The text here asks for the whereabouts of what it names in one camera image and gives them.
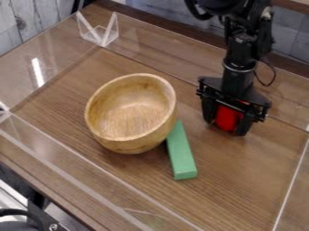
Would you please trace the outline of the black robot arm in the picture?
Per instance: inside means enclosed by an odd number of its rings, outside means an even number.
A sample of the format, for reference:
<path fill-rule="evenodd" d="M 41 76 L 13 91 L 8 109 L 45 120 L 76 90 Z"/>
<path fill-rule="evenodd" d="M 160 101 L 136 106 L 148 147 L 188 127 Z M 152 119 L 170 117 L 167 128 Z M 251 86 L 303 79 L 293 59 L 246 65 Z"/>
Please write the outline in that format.
<path fill-rule="evenodd" d="M 216 18 L 224 27 L 227 53 L 219 78 L 198 78 L 203 120 L 219 129 L 244 136 L 254 123 L 266 120 L 269 99 L 252 83 L 256 63 L 271 51 L 271 0 L 184 0 L 192 16 Z"/>

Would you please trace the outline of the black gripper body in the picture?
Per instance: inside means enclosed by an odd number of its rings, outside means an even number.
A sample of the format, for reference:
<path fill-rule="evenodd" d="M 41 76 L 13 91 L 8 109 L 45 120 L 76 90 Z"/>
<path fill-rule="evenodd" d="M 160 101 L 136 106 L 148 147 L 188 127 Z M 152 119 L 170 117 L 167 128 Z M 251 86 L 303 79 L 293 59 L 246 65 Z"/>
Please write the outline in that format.
<path fill-rule="evenodd" d="M 269 99 L 252 85 L 254 69 L 224 68 L 220 78 L 200 76 L 198 78 L 196 95 L 200 99 L 211 98 L 219 106 L 254 115 L 252 122 L 263 122 L 271 106 Z"/>

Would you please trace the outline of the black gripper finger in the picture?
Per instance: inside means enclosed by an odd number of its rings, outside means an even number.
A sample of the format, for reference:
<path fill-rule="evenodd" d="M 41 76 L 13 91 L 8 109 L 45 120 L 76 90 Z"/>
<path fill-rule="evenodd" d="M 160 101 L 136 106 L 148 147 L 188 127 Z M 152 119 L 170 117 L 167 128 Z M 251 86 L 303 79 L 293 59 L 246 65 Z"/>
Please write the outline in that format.
<path fill-rule="evenodd" d="M 240 119 L 236 125 L 236 131 L 235 131 L 236 136 L 244 136 L 247 134 L 252 125 L 252 120 L 254 120 L 254 115 L 251 113 L 240 115 Z"/>
<path fill-rule="evenodd" d="M 216 102 L 211 98 L 202 99 L 203 120 L 211 124 L 216 115 Z"/>

